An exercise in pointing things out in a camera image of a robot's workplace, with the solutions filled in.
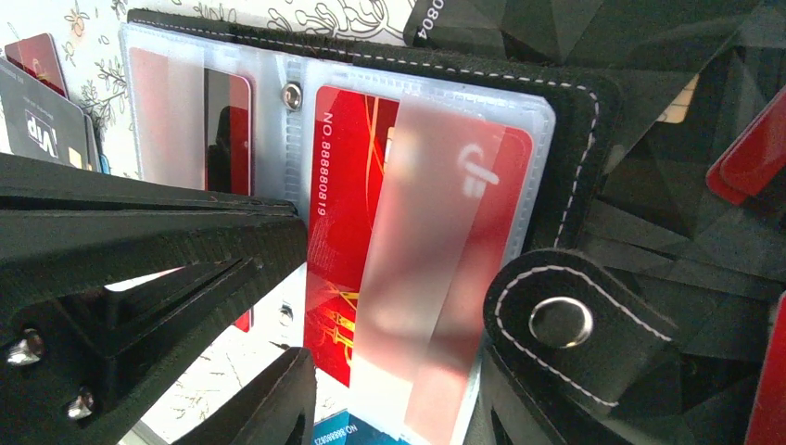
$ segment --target card slot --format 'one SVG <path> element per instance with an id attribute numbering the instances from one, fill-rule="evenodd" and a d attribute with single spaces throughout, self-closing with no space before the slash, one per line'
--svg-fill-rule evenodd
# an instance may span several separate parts
<path id="1" fill-rule="evenodd" d="M 350 399 L 359 404 L 363 404 L 363 401 L 368 400 L 386 401 L 377 406 L 377 408 L 385 410 L 386 413 L 375 416 L 373 407 L 364 408 L 360 406 L 354 407 L 356 412 L 364 420 L 370 421 L 373 425 L 394 436 L 411 429 L 417 435 L 441 443 L 445 435 L 450 436 L 454 428 L 460 430 L 462 427 L 465 427 L 466 419 L 462 420 L 457 416 L 461 415 L 459 406 L 466 395 L 465 389 L 475 362 L 477 342 L 482 331 L 482 320 L 479 317 L 476 317 L 476 319 L 472 317 L 473 313 L 479 314 L 481 311 L 473 311 L 470 306 L 482 304 L 485 288 L 493 278 L 493 274 L 499 270 L 501 264 L 515 258 L 521 251 L 535 196 L 538 192 L 540 177 L 548 156 L 549 146 L 551 145 L 551 136 L 555 125 L 553 111 L 542 98 L 531 95 L 500 92 L 488 88 L 417 78 L 391 72 L 383 74 L 377 70 L 350 67 L 323 60 L 309 59 L 304 62 L 304 65 L 302 82 L 304 92 L 303 121 L 316 122 L 316 125 L 310 123 L 304 125 L 303 139 L 306 142 L 304 143 L 304 158 L 301 164 L 301 169 L 303 170 L 301 187 L 304 191 L 309 190 L 311 192 L 308 194 L 304 193 L 298 203 L 301 215 L 309 215 L 311 218 L 312 244 L 307 288 L 324 286 L 325 289 L 329 290 L 331 286 L 338 286 L 339 290 L 349 293 L 360 290 L 364 302 L 358 307 L 366 308 L 366 312 L 372 314 L 370 316 L 374 317 L 374 314 L 379 315 L 379 308 L 374 308 L 375 301 L 382 306 L 385 306 L 385 302 L 388 301 L 390 310 L 393 311 L 395 308 L 398 308 L 396 309 L 397 311 L 417 314 L 416 318 L 418 320 L 418 325 L 415 329 L 417 332 L 412 332 L 410 337 L 398 338 L 396 340 L 390 332 L 374 332 L 374 327 L 378 326 L 378 324 L 374 323 L 374 320 L 366 319 L 367 315 L 362 313 L 356 315 L 354 311 L 349 313 L 337 309 L 343 306 L 340 301 L 336 303 L 336 299 L 330 296 L 332 295 L 330 292 L 328 292 L 328 295 L 322 295 L 321 291 L 314 291 L 313 294 L 308 294 L 307 296 L 306 304 L 309 310 L 307 311 L 305 343 L 307 346 L 312 346 L 317 350 L 325 350 L 324 354 L 326 355 L 329 354 L 328 348 L 319 346 L 321 336 L 323 335 L 322 325 L 316 321 L 321 320 L 319 313 L 327 310 L 330 310 L 330 313 L 333 314 L 332 323 L 337 323 L 334 318 L 340 315 L 342 320 L 347 317 L 354 318 L 354 322 L 357 323 L 353 323 L 353 326 L 365 326 L 359 327 L 359 329 L 364 329 L 367 335 L 370 335 L 372 338 L 368 338 L 368 336 L 364 338 L 363 334 L 353 336 L 353 333 L 343 331 L 343 337 L 340 338 L 342 343 L 346 342 L 348 345 L 354 345 L 350 393 L 354 393 L 356 396 L 364 394 L 363 397 L 350 396 Z M 346 97 L 348 95 L 354 96 L 353 101 Z M 412 100 L 413 97 L 417 98 L 416 102 L 420 101 L 421 103 L 429 104 L 431 111 L 424 115 L 422 110 L 414 107 L 416 118 L 408 116 L 407 113 L 412 112 L 413 108 L 412 106 L 405 107 L 404 102 Z M 325 101 L 339 105 L 328 108 L 330 111 L 329 115 L 324 115 Z M 396 187 L 393 185 L 394 183 L 389 181 L 401 181 L 401 178 L 391 179 L 391 175 L 394 172 L 401 173 L 406 171 L 406 169 L 400 167 L 402 154 L 397 154 L 397 150 L 399 150 L 402 144 L 404 147 L 407 146 L 406 142 L 401 142 L 401 138 L 406 138 L 408 135 L 428 140 L 434 138 L 435 143 L 431 146 L 432 151 L 424 154 L 443 157 L 441 159 L 442 162 L 439 164 L 435 161 L 432 162 L 431 165 L 434 170 L 430 171 L 428 175 L 410 172 L 412 173 L 411 179 L 413 181 L 423 184 L 428 182 L 428 180 L 434 180 L 446 174 L 458 174 L 454 172 L 458 164 L 456 164 L 455 159 L 452 159 L 451 153 L 452 150 L 461 147 L 450 146 L 450 141 L 453 140 L 457 128 L 452 128 L 452 131 L 446 130 L 446 125 L 450 127 L 450 124 L 442 119 L 451 113 L 472 117 L 470 121 L 495 122 L 503 125 L 501 128 L 519 129 L 527 134 L 527 137 L 531 137 L 531 140 L 528 141 L 529 150 L 531 151 L 528 154 L 529 158 L 526 161 L 519 159 L 518 164 L 511 161 L 511 156 L 515 157 L 515 154 L 511 153 L 510 150 L 506 150 L 505 157 L 501 159 L 501 164 L 508 167 L 513 166 L 513 170 L 507 172 L 507 176 L 504 176 L 503 179 L 507 188 L 502 193 L 507 193 L 507 196 L 497 197 L 497 201 L 504 201 L 509 205 L 506 208 L 508 213 L 503 212 L 505 214 L 501 214 L 499 210 L 489 209 L 484 209 L 483 211 L 486 217 L 495 219 L 497 223 L 505 221 L 506 224 L 509 224 L 496 231 L 495 234 L 499 239 L 491 239 L 494 236 L 489 236 L 489 231 L 483 229 L 483 223 L 478 222 L 475 217 L 477 216 L 476 212 L 471 212 L 470 216 L 466 216 L 465 212 L 470 210 L 465 206 L 458 206 L 456 212 L 451 215 L 446 210 L 440 212 L 437 207 L 442 209 L 442 204 L 449 203 L 449 197 L 452 194 L 450 190 L 442 190 L 434 184 L 423 186 L 419 194 L 412 192 L 412 196 L 419 195 L 420 198 L 436 198 L 439 205 L 422 205 L 422 209 L 416 212 L 414 207 L 417 207 L 417 205 L 411 202 L 411 199 L 391 197 L 385 193 L 379 195 L 379 207 L 376 208 L 374 229 L 371 233 L 373 239 L 377 239 L 377 243 L 382 243 L 382 245 L 375 248 L 372 240 L 370 247 L 368 247 L 368 255 L 365 255 L 365 250 L 362 252 L 362 259 L 366 262 L 365 269 L 362 272 L 362 280 L 359 280 L 361 289 L 353 289 L 348 284 L 347 271 L 344 270 L 346 267 L 338 268 L 341 271 L 338 269 L 333 271 L 334 281 L 331 281 L 330 273 L 325 273 L 326 256 L 346 258 L 346 255 L 349 254 L 349 252 L 342 251 L 343 245 L 337 244 L 335 240 L 329 242 L 328 238 L 330 235 L 326 232 L 327 227 L 331 226 L 330 224 L 333 226 L 341 224 L 344 221 L 341 218 L 346 219 L 347 215 L 341 213 L 344 210 L 337 210 L 335 207 L 331 208 L 330 202 L 324 202 L 325 207 L 320 207 L 321 203 L 323 203 L 323 198 L 319 197 L 321 195 L 317 196 L 318 191 L 315 187 L 317 185 L 321 186 L 322 183 L 313 182 L 327 182 L 328 191 L 320 191 L 327 197 L 328 201 L 332 199 L 335 193 L 339 193 L 338 190 L 341 184 L 344 184 L 347 180 L 343 177 L 336 179 L 334 175 L 339 174 L 343 176 L 344 174 L 351 175 L 353 173 L 342 173 L 343 170 L 339 166 L 343 164 L 337 157 L 342 152 L 346 152 L 347 155 L 345 156 L 349 156 L 350 153 L 353 153 L 352 150 L 356 148 L 361 149 L 361 147 L 358 148 L 355 145 L 362 145 L 364 138 L 367 138 L 369 135 L 365 134 L 362 128 L 358 127 L 371 125 L 370 128 L 376 128 L 373 124 L 376 114 L 366 108 L 370 107 L 369 104 L 372 102 L 377 103 L 379 101 L 387 102 L 388 104 L 393 102 L 399 107 L 395 115 L 396 123 L 390 129 L 394 131 L 388 130 L 387 132 L 388 147 L 384 149 L 385 159 L 382 161 L 385 163 L 386 178 L 382 181 L 382 187 L 387 187 L 388 190 L 390 187 Z M 354 106 L 350 107 L 348 105 L 349 102 L 352 102 Z M 405 128 L 406 124 L 403 124 L 403 122 L 409 122 L 410 125 L 418 123 L 417 131 L 407 130 Z M 355 130 L 347 130 L 345 127 L 353 127 Z M 331 139 L 333 139 L 330 141 L 331 144 L 336 144 L 332 149 L 342 150 L 333 152 L 329 159 L 329 167 L 324 167 L 324 161 L 328 159 L 314 158 L 314 153 L 320 152 L 322 143 L 325 142 L 325 132 L 331 135 Z M 355 133 L 359 134 L 359 136 L 349 137 L 350 134 Z M 312 149 L 308 148 L 309 144 L 313 144 Z M 412 157 L 412 159 L 423 160 L 421 156 Z M 494 165 L 492 170 L 494 170 L 495 174 L 505 170 L 501 165 L 495 165 L 492 158 L 484 158 L 483 160 L 484 162 L 490 162 L 490 165 Z M 523 170 L 516 170 L 515 166 L 519 166 Z M 489 173 L 487 169 L 479 169 L 473 162 L 465 162 L 460 167 L 466 168 L 468 177 L 472 176 L 471 179 L 476 179 L 476 181 L 465 181 L 457 184 L 456 187 L 451 189 L 452 192 L 473 194 L 478 185 L 485 184 L 488 193 L 488 190 L 496 186 L 491 183 L 495 183 L 497 178 L 484 183 L 484 181 L 489 179 L 486 174 Z M 320 170 L 323 168 L 327 169 L 328 174 L 317 174 L 313 170 L 317 168 Z M 515 182 L 513 178 L 518 181 L 515 185 L 510 184 L 512 180 Z M 411 205 L 404 209 L 401 204 L 402 200 Z M 363 205 L 358 203 L 357 207 L 363 207 Z M 324 211 L 324 215 L 319 214 L 319 211 Z M 386 219 L 385 215 L 388 215 L 388 219 L 391 217 L 406 219 L 407 215 L 410 215 L 412 221 L 410 223 L 386 224 L 383 221 Z M 423 220 L 415 222 L 417 217 Z M 456 234 L 454 229 L 463 227 L 459 220 L 464 221 L 462 219 L 464 217 L 469 218 L 472 230 L 469 235 L 467 233 Z M 440 265 L 441 272 L 430 271 L 428 274 L 430 278 L 429 284 L 439 287 L 439 290 L 434 290 L 433 292 L 415 292 L 414 290 L 412 292 L 400 292 L 400 289 L 396 289 L 395 286 L 388 286 L 385 283 L 383 276 L 385 273 L 383 271 L 387 271 L 387 274 L 395 274 L 391 270 L 397 270 L 397 267 L 407 267 L 407 264 L 410 266 L 417 264 L 418 262 L 415 258 L 428 258 L 427 246 L 432 246 L 433 244 L 425 241 L 416 243 L 417 246 L 412 247 L 412 255 L 408 257 L 408 260 L 398 257 L 397 266 L 389 263 L 389 261 L 395 262 L 396 259 L 393 257 L 397 257 L 390 254 L 389 249 L 406 249 L 400 243 L 403 243 L 403 240 L 411 240 L 411 235 L 415 235 L 402 234 L 401 236 L 393 236 L 387 233 L 380 241 L 378 237 L 374 238 L 374 236 L 379 235 L 374 234 L 390 232 L 385 227 L 388 227 L 390 230 L 396 227 L 419 227 L 422 229 L 429 223 L 437 223 L 440 227 L 444 226 L 444 229 L 440 236 L 433 236 L 432 238 L 424 236 L 424 239 L 431 239 L 431 242 L 439 243 L 440 239 L 446 239 L 445 236 L 455 238 L 453 243 L 443 242 L 440 244 L 440 248 L 432 249 L 434 251 L 441 250 L 441 253 L 447 255 L 447 257 L 426 262 L 427 264 Z M 366 228 L 365 225 L 363 227 L 363 231 L 371 230 L 370 227 Z M 391 236 L 398 239 L 399 243 L 393 241 Z M 446 253 L 444 246 L 450 246 L 452 248 L 450 252 L 452 253 Z M 479 261 L 488 266 L 488 271 L 481 271 L 474 267 Z M 338 273 L 341 273 L 342 281 L 335 281 L 339 276 L 337 275 Z M 464 281 L 462 283 L 454 282 L 457 276 L 463 277 Z M 405 286 L 404 284 L 408 282 L 412 286 L 417 286 L 416 281 L 416 279 L 407 280 L 402 277 L 400 280 L 397 280 L 397 283 Z M 457 289 L 463 289 L 463 292 L 458 292 Z M 388 299 L 387 297 L 390 297 L 392 294 L 397 295 L 397 297 Z M 456 325 L 462 324 L 461 320 L 468 320 L 468 323 L 462 329 L 457 330 Z M 466 340 L 464 348 L 451 350 L 451 348 L 447 347 L 447 345 L 452 344 L 451 342 L 458 341 L 459 338 Z M 396 354 L 398 357 L 398 372 L 391 374 L 389 372 L 391 370 L 387 369 L 386 365 L 383 364 L 380 367 L 380 363 L 373 359 L 372 362 L 366 362 L 369 366 L 363 364 L 365 352 L 373 355 L 375 351 L 390 350 L 387 347 L 380 347 L 380 341 L 392 342 L 395 345 L 391 346 L 391 348 L 394 348 L 394 346 L 395 348 L 400 348 L 400 353 Z M 337 351 L 336 355 L 343 358 L 341 351 Z M 456 377 L 450 380 L 451 384 L 448 384 L 449 379 L 447 377 L 449 376 L 444 374 L 446 368 L 441 365 L 446 360 L 452 363 L 452 375 Z M 344 376 L 349 381 L 349 368 L 345 364 L 342 368 L 341 363 L 336 363 L 343 362 L 343 360 L 318 359 L 318 362 L 320 362 L 318 365 L 324 365 L 327 369 L 330 369 L 330 372 L 336 375 L 336 378 L 339 378 L 339 380 Z M 376 379 L 379 375 L 376 373 L 389 377 L 388 380 L 385 380 L 390 383 L 387 389 L 396 388 L 391 391 L 395 393 L 395 397 L 369 396 L 368 390 L 371 388 L 366 388 L 363 382 L 369 383 L 367 386 L 376 388 L 376 390 L 381 390 L 381 387 L 386 386 L 371 383 L 374 381 L 378 382 Z M 406 378 L 401 379 L 399 377 L 401 374 L 406 375 Z M 439 404 L 440 409 L 438 410 L 431 410 L 434 407 L 433 402 L 424 403 L 424 401 L 434 399 L 429 396 L 433 390 L 436 390 L 442 396 Z M 431 415 L 422 416 L 421 414 L 425 411 L 429 411 Z M 423 422 L 416 422 L 413 419 L 421 419 Z"/>
<path id="2" fill-rule="evenodd" d="M 282 67 L 298 57 L 133 23 L 122 27 L 121 37 L 144 180 L 204 188 L 204 150 L 194 147 L 205 146 L 206 136 L 211 140 L 205 133 L 204 70 L 216 70 L 251 87 L 252 194 L 297 200 L 299 171 L 292 167 L 299 167 L 301 130 L 296 113 L 285 110 L 281 89 L 287 82 Z M 140 55 L 151 60 L 134 63 Z"/>

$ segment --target black card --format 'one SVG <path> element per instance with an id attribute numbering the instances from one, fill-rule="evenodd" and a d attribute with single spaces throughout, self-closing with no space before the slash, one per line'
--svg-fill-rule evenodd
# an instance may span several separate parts
<path id="1" fill-rule="evenodd" d="M 0 98 L 13 154 L 87 169 L 89 143 L 79 107 L 3 58 Z"/>

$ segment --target metal screw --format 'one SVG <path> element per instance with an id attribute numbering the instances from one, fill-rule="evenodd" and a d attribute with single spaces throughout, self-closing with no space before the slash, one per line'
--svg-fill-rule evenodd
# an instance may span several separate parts
<path id="1" fill-rule="evenodd" d="M 88 387 L 81 387 L 76 400 L 69 403 L 69 419 L 80 420 L 92 414 L 95 410 L 95 398 Z"/>
<path id="2" fill-rule="evenodd" d="M 287 83 L 281 90 L 281 100 L 290 111 L 297 111 L 300 109 L 303 100 L 303 91 L 300 90 L 300 85 L 294 82 Z"/>
<path id="3" fill-rule="evenodd" d="M 27 366 L 44 357 L 44 341 L 35 329 L 25 329 L 22 339 L 13 345 L 6 356 L 6 363 L 11 366 Z"/>

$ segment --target floral pattern background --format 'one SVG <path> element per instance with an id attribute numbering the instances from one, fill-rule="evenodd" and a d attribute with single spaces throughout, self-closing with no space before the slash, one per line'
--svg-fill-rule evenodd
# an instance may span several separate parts
<path id="1" fill-rule="evenodd" d="M 70 99 L 93 117 L 113 174 L 139 178 L 118 30 L 131 8 L 403 45 L 415 0 L 25 0 L 0 19 L 2 47 L 49 32 Z M 0 110 L 0 145 L 6 138 Z"/>
<path id="2" fill-rule="evenodd" d="M 138 179 L 132 112 L 118 31 L 131 8 L 227 20 L 291 32 L 403 45 L 415 0 L 11 0 L 0 17 L 0 55 L 10 43 L 49 32 L 55 40 L 70 100 L 93 117 L 112 174 Z M 0 105 L 0 151 L 8 145 Z M 302 280 L 287 295 L 301 295 Z M 278 306 L 255 311 L 257 326 L 278 324 Z M 244 334 L 230 327 L 143 417 L 173 441 L 214 413 L 280 354 L 269 330 Z M 317 420 L 346 408 L 343 387 L 318 373 Z"/>

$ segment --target frosted plastic strip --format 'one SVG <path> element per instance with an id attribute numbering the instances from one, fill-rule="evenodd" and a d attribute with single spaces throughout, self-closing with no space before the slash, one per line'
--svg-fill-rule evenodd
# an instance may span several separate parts
<path id="1" fill-rule="evenodd" d="M 350 410 L 394 438 L 505 132 L 418 95 L 401 99 L 395 128 L 349 385 Z"/>
<path id="2" fill-rule="evenodd" d="M 201 48 L 186 47 L 177 55 L 161 55 L 132 47 L 128 55 L 126 66 L 142 179 L 204 189 Z"/>

